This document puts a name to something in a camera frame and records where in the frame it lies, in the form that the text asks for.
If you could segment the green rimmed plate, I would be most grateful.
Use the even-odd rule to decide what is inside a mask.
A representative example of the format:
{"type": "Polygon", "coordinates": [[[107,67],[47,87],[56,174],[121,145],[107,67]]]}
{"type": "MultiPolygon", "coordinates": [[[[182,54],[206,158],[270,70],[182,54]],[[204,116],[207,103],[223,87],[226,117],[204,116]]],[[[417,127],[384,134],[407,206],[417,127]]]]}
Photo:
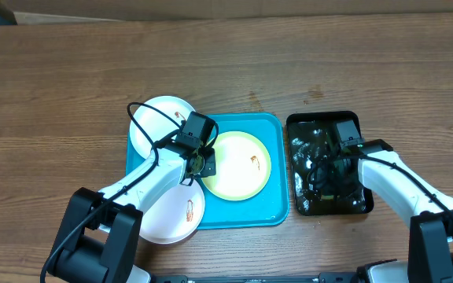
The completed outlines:
{"type": "Polygon", "coordinates": [[[271,174],[266,146],[242,131],[221,133],[213,145],[215,175],[202,179],[213,195],[229,201],[247,200],[259,193],[271,174]]]}

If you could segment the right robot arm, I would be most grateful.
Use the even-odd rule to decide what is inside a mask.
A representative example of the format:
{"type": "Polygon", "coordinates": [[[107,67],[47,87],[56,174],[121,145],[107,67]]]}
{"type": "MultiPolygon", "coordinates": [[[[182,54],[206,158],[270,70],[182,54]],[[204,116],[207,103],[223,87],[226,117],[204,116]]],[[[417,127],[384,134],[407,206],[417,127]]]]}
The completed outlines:
{"type": "Polygon", "coordinates": [[[432,187],[381,139],[343,141],[313,171],[338,160],[357,166],[359,183],[375,192],[407,224],[409,254],[361,266],[354,282],[453,282],[453,197],[432,187]]]}

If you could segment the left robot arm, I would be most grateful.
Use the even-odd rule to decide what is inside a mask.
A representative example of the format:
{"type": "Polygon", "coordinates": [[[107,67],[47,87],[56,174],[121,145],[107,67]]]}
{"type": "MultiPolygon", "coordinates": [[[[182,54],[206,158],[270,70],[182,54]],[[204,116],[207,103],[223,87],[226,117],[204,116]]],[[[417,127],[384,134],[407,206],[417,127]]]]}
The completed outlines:
{"type": "Polygon", "coordinates": [[[75,191],[40,280],[50,274],[66,282],[151,282],[134,264],[143,215],[170,189],[214,175],[214,161],[209,145],[171,142],[118,182],[75,191]]]}

